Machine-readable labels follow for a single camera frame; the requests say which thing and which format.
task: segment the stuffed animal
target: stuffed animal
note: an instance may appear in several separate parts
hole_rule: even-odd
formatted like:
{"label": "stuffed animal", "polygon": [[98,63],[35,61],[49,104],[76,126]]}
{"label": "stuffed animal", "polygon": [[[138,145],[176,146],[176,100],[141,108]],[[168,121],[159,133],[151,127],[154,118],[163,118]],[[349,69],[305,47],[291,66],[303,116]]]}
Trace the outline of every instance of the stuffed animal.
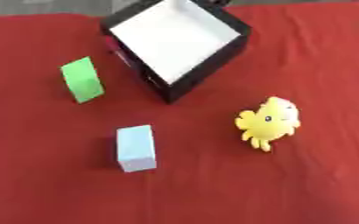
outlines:
{"label": "stuffed animal", "polygon": [[292,136],[300,126],[299,111],[287,100],[272,96],[262,104],[258,112],[244,110],[236,118],[236,127],[244,130],[243,141],[251,138],[253,148],[271,151],[270,141],[285,134]]}

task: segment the foam block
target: foam block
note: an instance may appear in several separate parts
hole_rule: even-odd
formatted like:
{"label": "foam block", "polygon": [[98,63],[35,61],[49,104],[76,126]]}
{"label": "foam block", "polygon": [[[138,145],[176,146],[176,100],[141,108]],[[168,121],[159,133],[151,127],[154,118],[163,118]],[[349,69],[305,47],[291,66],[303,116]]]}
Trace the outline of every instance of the foam block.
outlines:
{"label": "foam block", "polygon": [[77,102],[87,102],[104,93],[89,57],[64,65],[61,71],[69,90]]}
{"label": "foam block", "polygon": [[125,172],[154,169],[155,147],[150,125],[117,131],[117,161]]}

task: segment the table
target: table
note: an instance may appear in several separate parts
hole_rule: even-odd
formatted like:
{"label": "table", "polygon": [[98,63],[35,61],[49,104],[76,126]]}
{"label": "table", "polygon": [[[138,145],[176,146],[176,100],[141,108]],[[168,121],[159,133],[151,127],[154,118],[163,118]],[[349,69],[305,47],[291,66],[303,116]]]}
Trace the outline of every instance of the table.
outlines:
{"label": "table", "polygon": [[[359,224],[359,3],[229,8],[248,48],[165,105],[93,17],[0,17],[0,224]],[[106,89],[78,105],[60,66],[91,56]],[[272,154],[234,118],[277,95],[300,108]],[[123,173],[115,129],[151,124],[158,169]]]}

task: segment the green cube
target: green cube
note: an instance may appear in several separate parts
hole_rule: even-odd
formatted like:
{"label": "green cube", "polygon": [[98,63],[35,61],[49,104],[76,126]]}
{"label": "green cube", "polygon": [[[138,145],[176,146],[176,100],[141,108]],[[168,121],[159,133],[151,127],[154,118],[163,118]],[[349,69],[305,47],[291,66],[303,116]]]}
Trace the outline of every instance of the green cube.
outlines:
{"label": "green cube", "polygon": [[66,64],[61,71],[77,102],[87,102],[103,95],[103,87],[89,57]]}

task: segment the light blue cube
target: light blue cube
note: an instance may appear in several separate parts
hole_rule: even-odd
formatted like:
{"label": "light blue cube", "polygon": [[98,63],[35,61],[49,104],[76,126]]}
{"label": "light blue cube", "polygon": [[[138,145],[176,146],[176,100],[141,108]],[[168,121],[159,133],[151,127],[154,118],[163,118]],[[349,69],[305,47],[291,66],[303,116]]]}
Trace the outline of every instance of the light blue cube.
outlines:
{"label": "light blue cube", "polygon": [[116,137],[117,160],[125,172],[157,167],[150,125],[119,129]]}

